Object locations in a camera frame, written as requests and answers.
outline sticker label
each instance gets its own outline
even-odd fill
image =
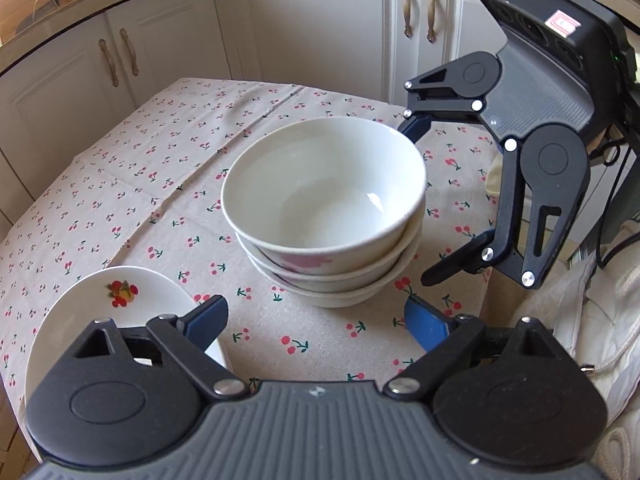
[[[560,34],[563,38],[567,38],[575,32],[576,28],[580,27],[580,22],[574,20],[568,14],[562,12],[562,10],[556,10],[551,18],[546,20],[545,25]]]

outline white cloth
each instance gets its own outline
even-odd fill
[[[612,241],[640,231],[625,222]],[[544,318],[578,364],[595,366],[590,377],[607,403],[607,433],[594,462],[610,478],[640,477],[640,243],[596,268],[595,254],[559,275],[517,311]]]

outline white cabinet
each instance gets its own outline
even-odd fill
[[[214,0],[130,0],[106,15],[136,106],[182,77],[230,78]]]
[[[434,7],[433,27],[429,23],[430,7]],[[507,41],[480,0],[420,0],[420,9],[418,73],[478,50],[496,54]]]
[[[0,148],[38,197],[134,110],[105,17],[96,16],[0,77]]]
[[[417,75],[424,15],[410,0],[216,0],[235,79],[295,83],[394,104]]]
[[[33,204],[33,198],[15,175],[4,156],[0,154],[0,241],[22,213]]]

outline white bowl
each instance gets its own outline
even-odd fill
[[[374,121],[328,117],[252,144],[222,186],[231,227],[300,274],[361,269],[391,251],[424,197],[422,156]]]
[[[396,279],[411,263],[411,260],[414,259],[415,252],[418,250],[421,239],[422,227],[420,227],[408,247],[404,251],[402,251],[400,258],[398,258],[398,261],[396,261],[396,264],[388,273],[386,273],[384,276],[382,276],[382,278],[380,278],[376,282],[371,283],[370,285],[347,292],[311,292],[309,290],[303,290],[302,288],[298,288],[285,282],[274,272],[270,272],[261,267],[253,258],[250,257],[249,260],[252,264],[254,264],[254,267],[258,269],[258,272],[260,272],[261,275],[263,275],[275,285],[284,288],[289,294],[296,296],[300,301],[303,301],[304,303],[309,305],[321,306],[324,308],[342,308],[345,306],[362,303],[363,301],[368,300],[372,296],[375,296],[377,293],[379,293],[387,283],[392,282],[394,279]]]
[[[308,290],[310,292],[345,292],[369,285],[369,283],[375,282],[388,273],[400,257],[402,251],[408,247],[409,243],[411,243],[422,227],[424,213],[425,209],[423,200],[415,213],[411,218],[409,218],[406,228],[404,229],[404,232],[396,246],[380,260],[373,262],[362,269],[354,270],[353,272],[348,272],[346,274],[334,274],[330,276],[299,274],[282,269],[268,259],[264,253],[249,240],[245,240],[238,233],[236,233],[236,235],[238,236],[240,245],[249,258],[254,261],[254,264],[257,264],[269,272],[273,272],[285,282],[289,283],[289,286],[293,285],[297,288],[302,288],[303,290]]]
[[[114,307],[116,299],[107,286],[116,281],[121,283],[116,293],[121,299],[119,306]],[[121,266],[89,274],[58,298],[38,329],[27,364],[26,402],[92,320],[111,317],[120,328],[145,326],[149,319],[160,314],[180,317],[195,307],[196,303],[180,285],[154,270]],[[217,340],[206,353],[229,369],[228,359]]]

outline wooden floor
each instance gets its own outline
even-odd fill
[[[37,465],[0,386],[0,480],[18,480]]]

